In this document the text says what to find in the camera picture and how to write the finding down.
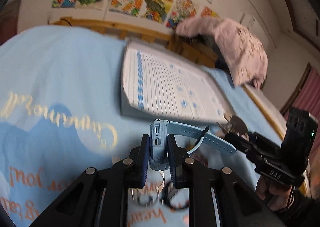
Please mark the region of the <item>person's right hand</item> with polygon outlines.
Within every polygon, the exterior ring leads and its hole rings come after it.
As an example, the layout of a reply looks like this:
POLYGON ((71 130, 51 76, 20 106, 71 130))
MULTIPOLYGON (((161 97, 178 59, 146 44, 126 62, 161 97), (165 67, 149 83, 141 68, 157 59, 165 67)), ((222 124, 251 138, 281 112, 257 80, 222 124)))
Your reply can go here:
POLYGON ((287 209, 294 201, 293 187, 260 176, 255 193, 272 211, 287 209))

